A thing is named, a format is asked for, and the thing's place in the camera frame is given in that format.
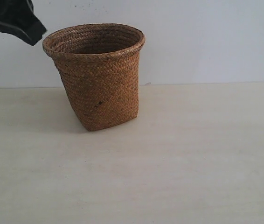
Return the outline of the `brown woven wicker basket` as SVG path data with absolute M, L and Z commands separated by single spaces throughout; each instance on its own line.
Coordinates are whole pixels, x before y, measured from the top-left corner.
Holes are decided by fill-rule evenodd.
M 88 131 L 121 125 L 139 112 L 139 57 L 144 33 L 117 23 L 60 29 L 42 43 L 69 103 Z

